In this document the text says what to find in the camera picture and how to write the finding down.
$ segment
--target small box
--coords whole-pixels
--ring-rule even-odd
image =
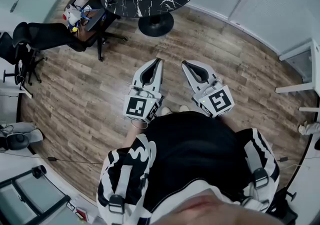
[[[159,107],[160,104],[156,98],[126,95],[123,114],[131,120],[150,123]]]
[[[235,105],[234,99],[231,96],[227,85],[215,90],[214,92],[198,99],[199,93],[193,96],[194,101],[203,109],[209,117],[215,118],[228,112]]]

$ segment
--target cable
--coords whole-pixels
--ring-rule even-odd
[[[15,81],[18,82],[18,77],[22,78],[20,86],[23,86],[25,82],[25,78],[21,75],[22,67],[23,67],[22,60],[19,60],[18,66],[19,66],[19,74],[16,75]]]
[[[303,160],[305,159],[320,159],[320,156],[316,156],[316,157],[305,157]],[[287,156],[285,157],[281,157],[279,160],[277,160],[278,162],[282,163],[282,162],[286,162],[289,160],[301,160],[301,158],[288,158]]]
[[[29,155],[17,155],[17,154],[11,154],[11,153],[7,153],[7,152],[1,152],[1,153],[11,155],[11,156],[23,157],[23,158],[49,160],[50,162],[61,161],[61,162],[82,163],[82,164],[91,164],[91,165],[103,165],[104,164],[104,163],[93,163],[93,162],[85,162],[85,161],[64,160],[64,159],[59,159],[59,158],[56,158],[53,156],[38,157],[38,156],[29,156]]]
[[[6,95],[6,94],[0,94],[0,96],[8,96],[9,98],[10,98],[10,97],[18,97],[18,96]]]
[[[285,169],[288,169],[288,168],[290,168],[290,167],[294,167],[294,166],[302,167],[303,165],[302,165],[302,164],[292,164],[292,165],[289,165],[289,166],[287,166],[287,167],[285,167],[285,168],[282,168],[282,169],[280,169],[280,170],[282,171],[282,170],[285,170]]]

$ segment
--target black marble table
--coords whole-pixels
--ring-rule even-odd
[[[183,7],[190,0],[101,0],[109,12],[139,19],[140,31],[150,37],[167,34],[174,26],[170,12]]]

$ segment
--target black office chair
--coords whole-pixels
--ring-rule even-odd
[[[66,7],[74,4],[76,0],[70,0]],[[127,41],[124,36],[105,32],[115,19],[120,16],[106,11],[100,0],[89,0],[82,8],[90,6],[97,10],[95,15],[85,25],[85,30],[90,32],[90,37],[86,41],[81,41],[76,37],[76,33],[71,32],[62,23],[20,23],[13,32],[13,46],[28,44],[33,50],[42,51],[54,47],[68,45],[77,52],[83,52],[97,41],[97,51],[99,61],[102,58],[102,45],[108,37]]]
[[[280,189],[275,193],[273,201],[266,213],[278,218],[285,225],[294,225],[296,224],[298,214],[290,208],[288,201],[286,200],[287,195],[290,196],[291,201],[293,201],[297,193],[289,193],[287,187]]]
[[[6,70],[4,70],[3,83],[6,81],[7,77],[14,77],[16,85],[23,83],[27,73],[29,73],[29,82],[31,75],[34,74],[41,83],[35,68],[37,64],[45,58],[36,61],[36,54],[33,51],[28,51],[28,48],[25,45],[14,47],[13,39],[7,32],[4,32],[0,37],[0,58],[15,65],[14,73],[6,73]]]

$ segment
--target table base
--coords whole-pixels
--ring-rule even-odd
[[[142,17],[139,19],[140,31],[150,37],[160,37],[169,33],[174,26],[174,18],[170,13]]]

